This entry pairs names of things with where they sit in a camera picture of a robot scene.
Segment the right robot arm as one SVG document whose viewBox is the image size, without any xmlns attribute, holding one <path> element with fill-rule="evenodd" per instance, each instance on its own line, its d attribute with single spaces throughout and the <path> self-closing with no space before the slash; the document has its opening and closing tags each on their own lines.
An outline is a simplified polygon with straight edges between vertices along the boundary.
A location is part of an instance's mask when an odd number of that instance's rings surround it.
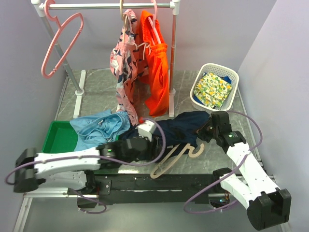
<svg viewBox="0 0 309 232">
<path fill-rule="evenodd" d="M 211 113 L 199 130 L 199 138 L 214 139 L 235 163 L 234 170 L 222 168 L 213 172 L 207 189 L 231 193 L 246 209 L 251 225 L 258 231 L 289 221 L 292 196 L 266 174 L 239 131 L 233 131 L 226 111 Z"/>
</svg>

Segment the navy blue shorts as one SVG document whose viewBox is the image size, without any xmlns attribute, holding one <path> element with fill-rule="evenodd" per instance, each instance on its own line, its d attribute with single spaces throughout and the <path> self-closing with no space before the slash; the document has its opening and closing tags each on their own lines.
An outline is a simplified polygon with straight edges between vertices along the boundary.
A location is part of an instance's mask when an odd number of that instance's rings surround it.
<svg viewBox="0 0 309 232">
<path fill-rule="evenodd" d="M 210 115 L 205 111 L 184 112 L 177 115 L 174 119 L 166 119 L 157 121 L 166 138 L 166 146 L 174 146 L 178 144 L 191 144 L 197 147 L 197 130 L 200 129 L 209 119 Z M 161 133 L 156 127 L 153 136 L 159 136 Z M 119 136 L 119 140 L 138 138 L 137 126 L 130 128 Z"/>
</svg>

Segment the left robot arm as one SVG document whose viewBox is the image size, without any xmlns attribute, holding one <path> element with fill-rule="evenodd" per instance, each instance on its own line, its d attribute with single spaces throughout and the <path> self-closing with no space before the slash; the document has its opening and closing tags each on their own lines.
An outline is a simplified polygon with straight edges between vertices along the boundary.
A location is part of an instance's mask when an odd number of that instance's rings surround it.
<svg viewBox="0 0 309 232">
<path fill-rule="evenodd" d="M 113 169 L 115 165 L 147 165 L 158 161 L 165 152 L 166 142 L 159 138 L 131 138 L 99 145 L 86 150 L 65 153 L 38 153 L 27 148 L 15 162 L 14 192 L 35 191 L 40 185 L 47 188 L 65 187 L 85 194 L 95 191 L 92 171 Z"/>
</svg>

